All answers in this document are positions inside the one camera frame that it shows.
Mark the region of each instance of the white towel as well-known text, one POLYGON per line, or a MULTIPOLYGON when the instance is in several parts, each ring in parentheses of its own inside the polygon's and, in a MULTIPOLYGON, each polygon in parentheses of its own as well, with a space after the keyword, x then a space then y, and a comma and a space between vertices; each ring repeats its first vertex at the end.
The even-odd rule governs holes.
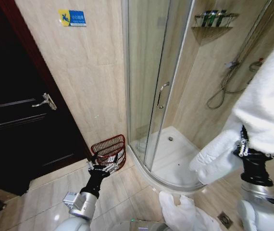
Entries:
POLYGON ((191 161, 200 182, 209 184, 242 164, 232 154, 242 125, 250 148, 274 154, 274 50, 234 105, 222 132, 191 161))
POLYGON ((172 231, 222 231, 214 218, 195 207, 193 199, 181 195, 181 204, 175 205, 173 196, 163 191, 159 199, 165 222, 172 231))

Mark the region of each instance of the shower drain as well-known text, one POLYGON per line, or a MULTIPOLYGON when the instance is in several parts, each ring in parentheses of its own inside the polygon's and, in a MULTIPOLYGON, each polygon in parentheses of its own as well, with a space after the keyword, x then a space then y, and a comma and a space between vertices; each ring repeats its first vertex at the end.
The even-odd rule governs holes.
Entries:
POLYGON ((218 215, 218 219, 222 222, 222 224, 229 229, 230 226, 233 224, 233 221, 228 217, 228 215, 224 212, 218 215))

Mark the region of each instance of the sliding glass panel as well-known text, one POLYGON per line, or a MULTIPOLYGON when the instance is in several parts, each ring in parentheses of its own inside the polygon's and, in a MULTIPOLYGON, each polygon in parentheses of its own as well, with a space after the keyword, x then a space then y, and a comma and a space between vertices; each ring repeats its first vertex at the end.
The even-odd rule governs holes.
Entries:
POLYGON ((162 129, 163 118, 167 108, 167 100, 171 91, 171 84, 185 33, 191 2, 191 0, 173 0, 170 4, 145 158, 145 165, 149 169, 151 169, 153 165, 155 149, 162 129))
POLYGON ((144 161, 169 0, 129 0, 129 142, 144 161))

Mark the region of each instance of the red trash basket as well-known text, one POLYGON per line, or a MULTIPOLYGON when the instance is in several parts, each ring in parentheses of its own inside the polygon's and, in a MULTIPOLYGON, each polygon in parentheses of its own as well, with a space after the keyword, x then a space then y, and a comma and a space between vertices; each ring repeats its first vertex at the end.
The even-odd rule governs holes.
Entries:
POLYGON ((91 151, 97 156, 99 165, 108 165, 115 163, 118 169, 123 167, 126 161, 125 137, 120 134, 105 141, 93 144, 91 151))

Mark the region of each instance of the blue sign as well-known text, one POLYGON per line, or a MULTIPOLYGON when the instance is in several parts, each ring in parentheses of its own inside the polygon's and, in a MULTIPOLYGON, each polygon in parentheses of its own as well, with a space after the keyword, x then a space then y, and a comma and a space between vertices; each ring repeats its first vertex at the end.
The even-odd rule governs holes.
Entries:
POLYGON ((64 26, 86 26, 83 11, 58 10, 58 13, 64 26))

